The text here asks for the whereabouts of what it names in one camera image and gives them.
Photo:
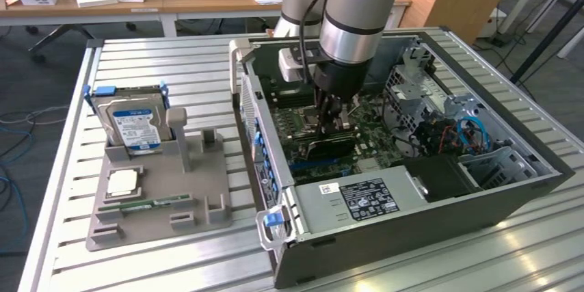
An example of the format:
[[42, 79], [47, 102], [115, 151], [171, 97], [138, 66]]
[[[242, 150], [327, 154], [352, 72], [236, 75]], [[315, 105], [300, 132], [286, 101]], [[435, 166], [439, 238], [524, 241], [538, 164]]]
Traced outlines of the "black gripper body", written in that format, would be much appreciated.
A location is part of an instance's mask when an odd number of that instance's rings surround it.
[[363, 88], [366, 63], [322, 62], [316, 65], [314, 82], [330, 96], [351, 98]]

